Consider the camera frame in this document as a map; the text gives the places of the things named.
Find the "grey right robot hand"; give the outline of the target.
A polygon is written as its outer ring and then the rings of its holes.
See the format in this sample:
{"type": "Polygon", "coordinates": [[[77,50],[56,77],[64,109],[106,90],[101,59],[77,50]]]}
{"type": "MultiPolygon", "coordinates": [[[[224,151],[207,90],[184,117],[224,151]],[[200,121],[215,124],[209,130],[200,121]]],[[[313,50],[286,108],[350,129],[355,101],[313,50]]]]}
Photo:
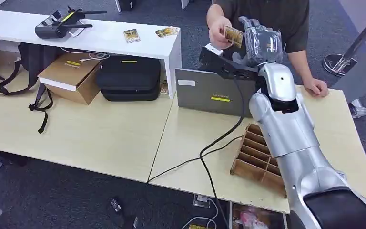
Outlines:
{"type": "Polygon", "coordinates": [[[234,52],[232,60],[247,67],[260,66],[267,62],[281,63],[283,47],[281,33],[265,27],[256,19],[241,16],[238,20],[244,26],[246,54],[234,52]]]}

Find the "person's left hand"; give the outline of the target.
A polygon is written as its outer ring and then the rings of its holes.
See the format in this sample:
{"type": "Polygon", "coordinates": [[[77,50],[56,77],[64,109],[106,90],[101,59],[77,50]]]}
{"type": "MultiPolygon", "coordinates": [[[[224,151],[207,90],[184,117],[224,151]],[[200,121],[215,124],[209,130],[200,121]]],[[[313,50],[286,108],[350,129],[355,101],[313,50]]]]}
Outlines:
{"type": "Polygon", "coordinates": [[[304,88],[314,97],[326,97],[329,94],[327,84],[319,79],[310,77],[303,79],[304,88]]]}

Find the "person's right hand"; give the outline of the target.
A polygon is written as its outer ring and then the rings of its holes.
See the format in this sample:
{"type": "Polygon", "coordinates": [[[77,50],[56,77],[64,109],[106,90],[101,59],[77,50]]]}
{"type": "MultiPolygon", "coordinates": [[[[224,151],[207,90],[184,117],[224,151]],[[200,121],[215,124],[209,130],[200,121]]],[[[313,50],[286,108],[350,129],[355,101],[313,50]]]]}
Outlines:
{"type": "Polygon", "coordinates": [[[224,16],[217,17],[209,26],[210,42],[215,48],[219,50],[227,49],[233,45],[224,36],[225,26],[231,27],[231,22],[224,16]]]}

